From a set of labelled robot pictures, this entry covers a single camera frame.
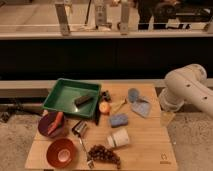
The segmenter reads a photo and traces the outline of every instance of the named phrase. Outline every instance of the brown bowl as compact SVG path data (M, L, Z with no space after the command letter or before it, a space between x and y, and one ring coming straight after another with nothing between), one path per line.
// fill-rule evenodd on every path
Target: brown bowl
M54 138L57 136L60 136L64 129L65 129L65 116L63 117L60 126L56 128L55 131L53 131L51 134L48 134L48 128L51 126L51 124L55 121L55 118L57 116L57 112L50 112L47 115L43 116L38 124L38 131L41 135Z
M46 158L48 163L55 168L64 168L70 164L76 154L73 142L67 138L61 138L50 144Z

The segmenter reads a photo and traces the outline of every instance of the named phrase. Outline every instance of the small cup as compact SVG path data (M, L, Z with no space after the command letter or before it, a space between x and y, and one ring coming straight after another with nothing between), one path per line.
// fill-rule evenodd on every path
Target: small cup
M107 137L109 146L112 148L130 144L129 136L125 128L122 128Z

